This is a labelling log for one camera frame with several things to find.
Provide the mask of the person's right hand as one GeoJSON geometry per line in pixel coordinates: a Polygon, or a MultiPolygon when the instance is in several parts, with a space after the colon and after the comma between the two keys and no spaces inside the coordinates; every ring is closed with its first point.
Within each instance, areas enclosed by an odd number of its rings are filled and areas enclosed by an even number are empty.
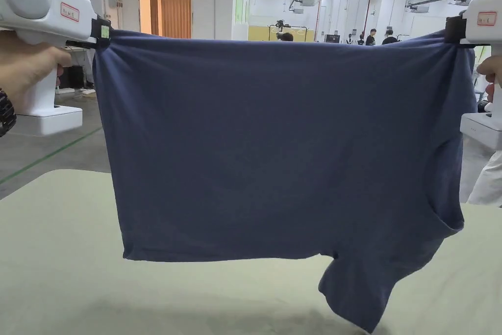
{"type": "Polygon", "coordinates": [[[502,56],[494,55],[485,59],[477,67],[479,75],[485,76],[488,86],[485,89],[487,101],[492,103],[496,83],[500,84],[502,79],[502,56]]]}

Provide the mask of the person's left hand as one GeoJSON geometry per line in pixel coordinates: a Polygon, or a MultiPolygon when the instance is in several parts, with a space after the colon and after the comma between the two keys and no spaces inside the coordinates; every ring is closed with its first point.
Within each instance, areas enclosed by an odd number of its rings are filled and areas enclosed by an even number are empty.
{"type": "Polygon", "coordinates": [[[64,49],[47,43],[30,45],[15,32],[0,32],[0,87],[14,108],[22,106],[29,88],[57,69],[71,66],[72,58],[64,49]]]}

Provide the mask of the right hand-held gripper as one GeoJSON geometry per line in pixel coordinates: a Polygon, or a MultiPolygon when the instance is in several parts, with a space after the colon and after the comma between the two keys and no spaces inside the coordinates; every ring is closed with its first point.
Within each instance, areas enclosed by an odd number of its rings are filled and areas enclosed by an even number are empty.
{"type": "MultiPolygon", "coordinates": [[[[445,43],[459,48],[489,45],[492,56],[502,54],[502,0],[471,0],[462,16],[448,17],[445,43]]],[[[489,113],[465,113],[460,131],[480,143],[502,141],[501,80],[495,81],[493,107],[489,113]]]]}

